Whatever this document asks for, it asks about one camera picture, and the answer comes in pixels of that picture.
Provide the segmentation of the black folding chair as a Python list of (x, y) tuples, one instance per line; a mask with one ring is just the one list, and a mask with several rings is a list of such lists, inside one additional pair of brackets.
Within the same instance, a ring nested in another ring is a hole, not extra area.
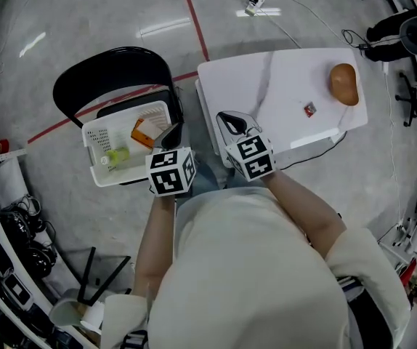
[(95, 119), (162, 100), (168, 107), (171, 125), (183, 120), (169, 66), (160, 55), (141, 47), (111, 49), (67, 69), (54, 84), (53, 99), (57, 108), (81, 130), (86, 122), (81, 122), (77, 114), (82, 108), (111, 92), (141, 85), (156, 85), (158, 89), (102, 108)]

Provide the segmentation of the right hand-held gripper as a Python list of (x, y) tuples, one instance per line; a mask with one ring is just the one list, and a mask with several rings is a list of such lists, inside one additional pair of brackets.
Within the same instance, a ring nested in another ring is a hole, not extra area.
[(276, 170), (272, 144), (264, 133), (243, 137), (238, 141), (251, 131), (262, 131), (250, 114), (221, 111), (216, 115), (216, 122), (227, 145), (225, 151), (229, 161), (246, 181), (257, 180)]

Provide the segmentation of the white marble table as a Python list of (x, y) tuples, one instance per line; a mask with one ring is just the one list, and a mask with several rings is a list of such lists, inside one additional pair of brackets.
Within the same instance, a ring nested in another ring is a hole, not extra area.
[[(357, 67), (346, 48), (285, 49), (213, 60), (198, 66), (196, 89), (212, 146), (231, 166), (216, 122), (221, 111), (250, 113), (272, 142), (276, 154), (340, 135), (368, 123), (363, 88), (359, 103), (346, 106), (330, 91), (330, 71), (340, 63)], [(314, 103), (308, 118), (304, 107)]]

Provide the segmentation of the pile of black headsets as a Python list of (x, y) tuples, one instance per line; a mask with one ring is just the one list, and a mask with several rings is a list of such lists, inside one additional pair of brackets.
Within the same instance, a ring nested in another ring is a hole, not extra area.
[(46, 278), (57, 261), (52, 241), (36, 236), (46, 230), (49, 221), (41, 219), (41, 204), (27, 194), (0, 210), (0, 223), (15, 253), (28, 273)]

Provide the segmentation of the person's cream shirt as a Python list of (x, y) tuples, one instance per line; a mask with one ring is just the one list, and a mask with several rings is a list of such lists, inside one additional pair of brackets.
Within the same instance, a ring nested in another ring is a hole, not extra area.
[(394, 349), (410, 304), (372, 233), (326, 255), (271, 193), (204, 193), (177, 212), (174, 261), (157, 292), (105, 300), (100, 349), (142, 330), (149, 349)]

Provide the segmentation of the orange tissue packet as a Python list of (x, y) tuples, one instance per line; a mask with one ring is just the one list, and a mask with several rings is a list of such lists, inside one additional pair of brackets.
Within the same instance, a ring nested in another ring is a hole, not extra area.
[(163, 133), (163, 130), (149, 119), (138, 119), (131, 131), (131, 139), (153, 149), (155, 140)]

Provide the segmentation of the brown wooden bowl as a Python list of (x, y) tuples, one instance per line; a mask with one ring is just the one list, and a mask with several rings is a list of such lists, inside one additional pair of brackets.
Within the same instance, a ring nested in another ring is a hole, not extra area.
[(359, 103), (357, 75), (352, 65), (340, 63), (331, 69), (330, 91), (335, 99), (346, 106)]

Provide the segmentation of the green drink bottle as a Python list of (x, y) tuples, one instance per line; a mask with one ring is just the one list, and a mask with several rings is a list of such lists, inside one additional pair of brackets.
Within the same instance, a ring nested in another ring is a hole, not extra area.
[(100, 158), (102, 165), (116, 166), (130, 157), (128, 148), (118, 148), (114, 150), (108, 150), (105, 155)]

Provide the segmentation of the small white appliance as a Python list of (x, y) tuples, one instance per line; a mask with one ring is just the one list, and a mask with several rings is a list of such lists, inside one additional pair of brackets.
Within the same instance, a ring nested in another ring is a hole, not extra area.
[(104, 310), (105, 304), (103, 302), (96, 301), (92, 306), (87, 307), (80, 320), (80, 325), (91, 332), (101, 335)]

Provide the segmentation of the person's right forearm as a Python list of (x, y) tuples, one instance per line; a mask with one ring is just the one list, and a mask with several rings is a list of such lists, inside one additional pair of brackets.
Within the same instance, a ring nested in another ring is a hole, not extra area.
[(281, 171), (262, 178), (283, 210), (300, 227), (311, 245), (326, 257), (338, 237), (346, 230), (338, 213), (319, 196)]

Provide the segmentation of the person's blue jeans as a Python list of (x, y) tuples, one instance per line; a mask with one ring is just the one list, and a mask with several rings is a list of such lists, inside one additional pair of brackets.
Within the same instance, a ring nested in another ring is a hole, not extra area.
[[(237, 172), (234, 169), (230, 169), (226, 176), (224, 189), (233, 187), (236, 177)], [(197, 163), (196, 174), (190, 189), (190, 197), (193, 198), (217, 190), (220, 190), (220, 184), (211, 167), (205, 162)]]

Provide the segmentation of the person's left forearm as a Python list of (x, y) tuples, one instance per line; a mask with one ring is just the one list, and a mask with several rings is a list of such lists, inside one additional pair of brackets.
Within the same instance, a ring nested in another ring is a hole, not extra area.
[(156, 296), (173, 263), (175, 197), (155, 197), (137, 254), (132, 294)]

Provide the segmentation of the overturned black-legged stool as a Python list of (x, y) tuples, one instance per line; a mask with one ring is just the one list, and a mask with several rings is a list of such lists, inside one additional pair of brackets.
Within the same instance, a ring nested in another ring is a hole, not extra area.
[(105, 304), (105, 299), (113, 294), (113, 292), (109, 290), (110, 285), (131, 260), (130, 256), (125, 256), (103, 283), (99, 283), (98, 286), (92, 286), (89, 283), (89, 277), (92, 270), (95, 251), (96, 248), (92, 247), (89, 252), (83, 276), (80, 278), (79, 288), (68, 289), (51, 309), (49, 319), (55, 326), (73, 326), (75, 328), (85, 329), (80, 325), (80, 320), (87, 307), (92, 306), (96, 301)]

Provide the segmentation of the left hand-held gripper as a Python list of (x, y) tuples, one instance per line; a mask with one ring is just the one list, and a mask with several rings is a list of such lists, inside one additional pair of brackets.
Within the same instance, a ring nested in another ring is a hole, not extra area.
[(180, 148), (183, 126), (174, 124), (163, 131), (154, 141), (154, 154), (145, 158), (147, 178), (157, 197), (187, 193), (193, 183), (196, 174), (193, 151)]

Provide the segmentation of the white power strip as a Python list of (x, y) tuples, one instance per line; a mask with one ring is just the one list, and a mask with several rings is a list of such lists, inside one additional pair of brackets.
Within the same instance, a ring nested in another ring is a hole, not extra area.
[(256, 13), (262, 8), (264, 0), (249, 0), (245, 13), (249, 16), (255, 16)]

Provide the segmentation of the white perforated basket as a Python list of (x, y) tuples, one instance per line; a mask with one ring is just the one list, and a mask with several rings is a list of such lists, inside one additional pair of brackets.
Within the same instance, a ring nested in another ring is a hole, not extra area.
[[(147, 179), (145, 157), (151, 150), (131, 138), (131, 132), (139, 119), (148, 119), (162, 130), (171, 126), (168, 107), (162, 100), (117, 111), (88, 121), (82, 126), (81, 133), (84, 147), (89, 154), (90, 172), (97, 186), (107, 187)], [(120, 148), (128, 150), (127, 160), (117, 164), (101, 163), (101, 158), (109, 150)]]

